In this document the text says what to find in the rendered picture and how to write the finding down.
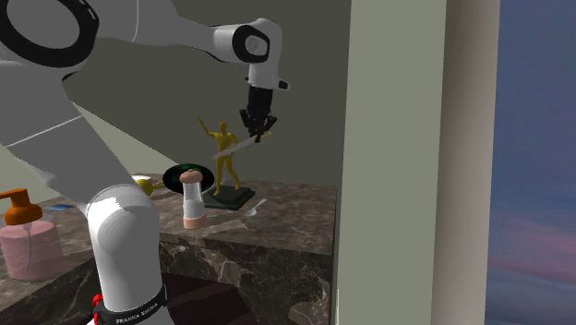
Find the pink soap dispenser, orange pump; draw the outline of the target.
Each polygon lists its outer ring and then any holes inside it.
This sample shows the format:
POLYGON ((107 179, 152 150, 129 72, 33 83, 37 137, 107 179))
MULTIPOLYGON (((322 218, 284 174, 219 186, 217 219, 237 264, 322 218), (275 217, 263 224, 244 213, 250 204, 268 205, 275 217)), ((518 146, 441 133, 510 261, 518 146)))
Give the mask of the pink soap dispenser, orange pump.
POLYGON ((0 249, 10 278, 21 282, 47 281, 60 273, 64 255, 55 223, 30 202, 26 188, 0 193, 10 199, 0 227, 0 249))

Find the gold figure on dark base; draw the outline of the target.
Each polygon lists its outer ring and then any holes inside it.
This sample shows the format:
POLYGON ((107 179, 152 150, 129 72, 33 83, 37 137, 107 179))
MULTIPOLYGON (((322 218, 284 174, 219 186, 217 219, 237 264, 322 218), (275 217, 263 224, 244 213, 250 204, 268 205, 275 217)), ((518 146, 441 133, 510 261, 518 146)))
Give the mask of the gold figure on dark base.
POLYGON ((204 196, 206 207, 218 210, 238 211, 255 195, 255 192, 249 187, 242 187, 240 185, 238 174, 234 170, 234 154, 232 153, 232 149, 235 149, 241 144, 241 141, 239 141, 233 133, 228 131, 225 122, 220 122, 219 130, 212 132, 208 130, 201 118, 198 118, 198 121, 205 134, 217 141, 218 157, 215 158, 214 189, 209 190, 204 196), (232 177, 234 181, 233 186, 222 185, 223 169, 226 169, 232 177))

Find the clear grinder with pink ends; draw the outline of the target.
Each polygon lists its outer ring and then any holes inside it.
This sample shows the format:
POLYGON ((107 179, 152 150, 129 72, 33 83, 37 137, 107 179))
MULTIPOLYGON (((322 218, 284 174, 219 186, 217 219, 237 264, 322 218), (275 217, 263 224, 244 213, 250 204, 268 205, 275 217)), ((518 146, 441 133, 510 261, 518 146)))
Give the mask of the clear grinder with pink ends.
POLYGON ((201 172, 188 170, 182 173, 179 180, 183 184, 183 224, 188 230, 197 230, 206 225, 208 220, 205 204, 201 195, 201 172))

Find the white knife with pale handle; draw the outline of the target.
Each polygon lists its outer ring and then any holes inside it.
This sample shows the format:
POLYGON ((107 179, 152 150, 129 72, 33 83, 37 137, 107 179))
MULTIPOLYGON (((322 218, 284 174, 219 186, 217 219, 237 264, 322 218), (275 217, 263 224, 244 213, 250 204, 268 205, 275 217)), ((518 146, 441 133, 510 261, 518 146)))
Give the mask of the white knife with pale handle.
POLYGON ((239 150, 242 150, 242 149, 244 149, 244 148, 247 148, 247 147, 251 146, 252 144, 255 144, 255 143, 256 143, 256 140, 257 140, 258 138, 259 138, 260 140, 263 140, 263 139, 266 139, 266 138, 270 138, 271 135, 272 135, 272 132, 269 131, 269 132, 264 133, 264 134, 261 135, 261 136, 256 135, 256 136, 254 136, 254 137, 245 139, 245 140, 243 140, 243 141, 238 142, 237 144, 233 144, 232 147, 229 148, 229 149, 219 151, 218 153, 214 154, 214 155, 212 156, 212 158, 213 158, 213 159, 218 159, 218 158, 221 158, 221 157, 224 157, 224 156, 229 156, 229 155, 233 154, 234 152, 237 152, 237 151, 239 151, 239 150))

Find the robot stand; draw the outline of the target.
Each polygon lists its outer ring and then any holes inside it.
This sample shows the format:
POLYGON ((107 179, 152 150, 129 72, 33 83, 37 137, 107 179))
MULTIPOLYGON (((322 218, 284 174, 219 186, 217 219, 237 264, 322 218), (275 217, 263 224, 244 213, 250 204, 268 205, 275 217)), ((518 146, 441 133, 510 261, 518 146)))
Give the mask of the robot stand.
POLYGON ((175 325, 258 325, 231 284, 172 273, 162 279, 175 325))

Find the dark green plate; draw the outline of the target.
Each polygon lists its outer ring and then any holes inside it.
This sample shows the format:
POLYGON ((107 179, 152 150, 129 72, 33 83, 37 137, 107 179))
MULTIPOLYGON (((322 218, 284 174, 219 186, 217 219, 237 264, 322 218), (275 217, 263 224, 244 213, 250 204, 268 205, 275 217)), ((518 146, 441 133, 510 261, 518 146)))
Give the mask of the dark green plate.
POLYGON ((179 163, 170 167, 164 172, 162 181, 168 189, 183 194, 184 187, 183 183, 180 181, 180 176, 189 170, 201 172, 203 178, 200 182, 200 188, 202 191, 206 191, 214 185, 215 177, 212 171, 203 165, 195 163, 179 163))

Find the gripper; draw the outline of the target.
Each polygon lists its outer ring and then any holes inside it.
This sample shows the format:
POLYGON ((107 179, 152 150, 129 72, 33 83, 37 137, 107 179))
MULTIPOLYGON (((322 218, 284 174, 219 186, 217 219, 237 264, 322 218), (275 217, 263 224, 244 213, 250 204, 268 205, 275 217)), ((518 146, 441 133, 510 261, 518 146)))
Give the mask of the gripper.
POLYGON ((271 114, 272 98, 273 90, 250 86, 246 109, 239 111, 249 136, 256 136, 256 143, 268 136, 277 121, 277 117, 271 114), (262 121, 261 126, 258 126, 258 121, 262 121))

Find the white spoon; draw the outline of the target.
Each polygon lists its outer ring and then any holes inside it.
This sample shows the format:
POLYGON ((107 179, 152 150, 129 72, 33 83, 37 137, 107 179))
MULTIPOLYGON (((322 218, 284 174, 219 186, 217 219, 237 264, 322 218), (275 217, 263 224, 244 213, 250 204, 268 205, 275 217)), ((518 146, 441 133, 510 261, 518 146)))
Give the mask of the white spoon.
POLYGON ((246 213, 245 216, 249 217, 249 216, 254 216, 258 213, 258 207, 261 206, 262 204, 264 204, 267 200, 266 199, 261 199, 256 205, 254 205, 252 208, 250 208, 246 213))

